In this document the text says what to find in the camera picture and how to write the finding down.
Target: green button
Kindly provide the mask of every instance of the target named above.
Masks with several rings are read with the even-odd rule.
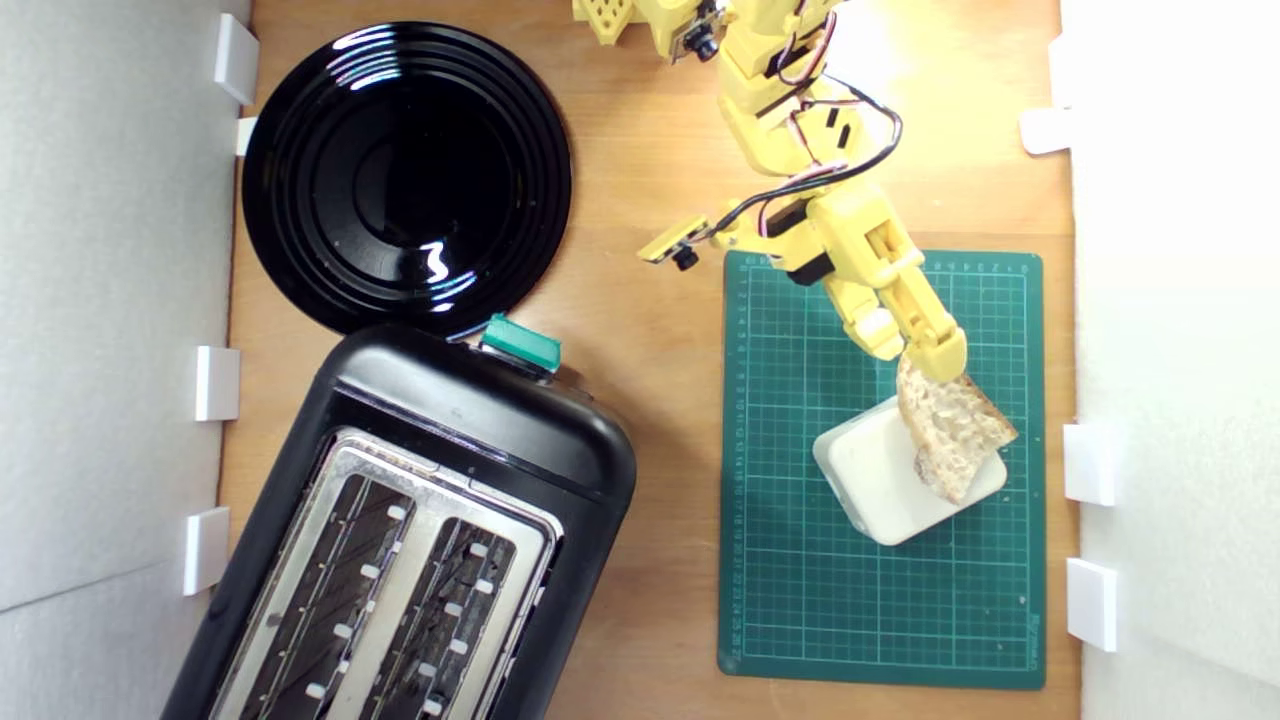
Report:
[[[480,342],[549,373],[559,370],[559,341],[517,325],[502,313],[489,319]]]

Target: black wire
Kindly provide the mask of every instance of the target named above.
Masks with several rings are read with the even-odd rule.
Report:
[[[707,232],[708,236],[724,232],[724,229],[727,229],[733,223],[733,220],[737,219],[739,215],[750,210],[753,206],[759,205],[760,202],[764,202],[767,200],[776,200],[786,195],[795,195],[797,192],[815,190],[837,182],[844,182],[851,177],[856,177],[865,173],[867,170],[874,168],[876,165],[879,165],[881,163],[884,161],[886,158],[888,158],[890,155],[893,154],[895,150],[897,150],[897,143],[899,141],[902,140],[902,117],[895,113],[892,109],[879,104],[876,99],[864,94],[861,90],[858,90],[856,87],[849,85],[847,82],[831,78],[829,76],[828,78],[845,86],[849,90],[849,92],[854,94],[854,96],[856,96],[859,100],[867,102],[868,105],[874,108],[876,111],[884,115],[893,123],[893,133],[890,136],[890,140],[884,145],[884,147],[881,147],[881,150],[877,154],[872,155],[865,161],[854,165],[852,168],[845,168],[844,170],[832,173],[829,176],[822,176],[806,179],[804,182],[797,182],[787,187],[780,187],[777,190],[769,190],[767,192],[753,195],[746,200],[744,200],[742,202],[740,202],[737,208],[730,210],[727,215],[724,215],[714,225],[712,225],[712,228]]]

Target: black plate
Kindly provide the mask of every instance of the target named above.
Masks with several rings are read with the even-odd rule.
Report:
[[[303,313],[349,333],[484,325],[550,264],[570,152],[536,76],[475,33],[369,27],[271,94],[244,158],[250,238]]]

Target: white wall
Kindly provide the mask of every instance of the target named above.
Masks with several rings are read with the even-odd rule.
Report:
[[[1119,503],[1084,716],[1280,717],[1280,44],[1271,5],[1076,0],[1079,421]]]
[[[205,598],[183,516],[221,428],[236,102],[218,13],[248,0],[0,1],[0,717],[155,716]]]

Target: white container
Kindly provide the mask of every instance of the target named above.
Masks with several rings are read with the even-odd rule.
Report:
[[[915,443],[893,396],[836,425],[813,455],[858,532],[899,544],[1005,487],[1009,471],[992,454],[960,505],[933,495],[915,474]]]

